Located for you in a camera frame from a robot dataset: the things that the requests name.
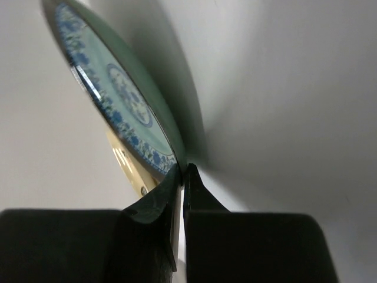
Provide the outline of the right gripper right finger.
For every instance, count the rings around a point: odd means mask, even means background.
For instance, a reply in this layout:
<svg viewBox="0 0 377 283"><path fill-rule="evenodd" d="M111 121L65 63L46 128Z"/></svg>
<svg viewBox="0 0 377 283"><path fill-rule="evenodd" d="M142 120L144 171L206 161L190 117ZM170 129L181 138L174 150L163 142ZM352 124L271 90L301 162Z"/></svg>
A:
<svg viewBox="0 0 377 283"><path fill-rule="evenodd" d="M184 175L188 282L338 282L319 224L302 213L231 212Z"/></svg>

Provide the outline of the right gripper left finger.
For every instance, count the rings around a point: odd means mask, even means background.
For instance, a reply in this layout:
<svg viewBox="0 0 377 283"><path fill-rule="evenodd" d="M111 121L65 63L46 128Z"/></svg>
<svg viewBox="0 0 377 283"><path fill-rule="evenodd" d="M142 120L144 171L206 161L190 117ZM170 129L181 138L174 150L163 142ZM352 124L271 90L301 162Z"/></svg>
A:
<svg viewBox="0 0 377 283"><path fill-rule="evenodd" d="M171 282L181 173L122 210L1 212L2 282Z"/></svg>

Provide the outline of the cream floral plate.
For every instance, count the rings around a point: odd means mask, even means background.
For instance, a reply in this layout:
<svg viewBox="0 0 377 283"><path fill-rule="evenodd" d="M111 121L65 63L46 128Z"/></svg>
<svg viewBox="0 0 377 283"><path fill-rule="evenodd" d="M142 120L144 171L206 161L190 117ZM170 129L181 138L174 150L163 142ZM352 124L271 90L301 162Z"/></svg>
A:
<svg viewBox="0 0 377 283"><path fill-rule="evenodd" d="M111 129L107 130L106 135L121 170L130 181L138 196L144 197L160 182L124 147Z"/></svg>

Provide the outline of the blue patterned plate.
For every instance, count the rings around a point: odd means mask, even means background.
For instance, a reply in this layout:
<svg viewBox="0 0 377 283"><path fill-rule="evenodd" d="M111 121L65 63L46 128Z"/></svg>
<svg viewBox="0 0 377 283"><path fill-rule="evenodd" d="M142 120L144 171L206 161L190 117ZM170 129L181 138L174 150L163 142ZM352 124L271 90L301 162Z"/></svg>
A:
<svg viewBox="0 0 377 283"><path fill-rule="evenodd" d="M42 1L80 87L129 153L156 179L187 167L183 139L161 91L123 39L78 1Z"/></svg>

